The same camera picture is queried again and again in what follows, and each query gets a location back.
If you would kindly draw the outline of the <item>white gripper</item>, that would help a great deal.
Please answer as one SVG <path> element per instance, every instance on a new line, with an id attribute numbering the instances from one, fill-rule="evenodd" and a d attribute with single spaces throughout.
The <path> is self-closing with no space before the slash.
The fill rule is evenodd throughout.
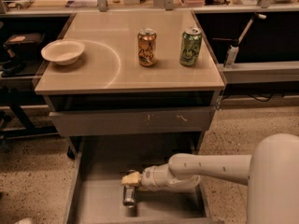
<path id="1" fill-rule="evenodd" d="M 142 174 L 132 172 L 124 176 L 121 183 L 124 186 L 138 187 L 141 186 L 146 190 L 158 191 L 170 188 L 170 181 L 174 175 L 170 172 L 168 165 L 151 166 L 146 168 Z"/>

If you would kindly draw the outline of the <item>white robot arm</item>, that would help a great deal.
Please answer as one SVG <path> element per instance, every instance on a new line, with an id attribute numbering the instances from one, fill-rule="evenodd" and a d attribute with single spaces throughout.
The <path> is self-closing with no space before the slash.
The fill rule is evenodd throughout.
<path id="1" fill-rule="evenodd" d="M 247 224 L 299 224 L 299 137 L 287 133 L 263 139 L 250 155 L 178 153 L 168 163 L 134 171 L 125 187 L 158 191 L 195 188 L 202 176 L 247 189 Z"/>

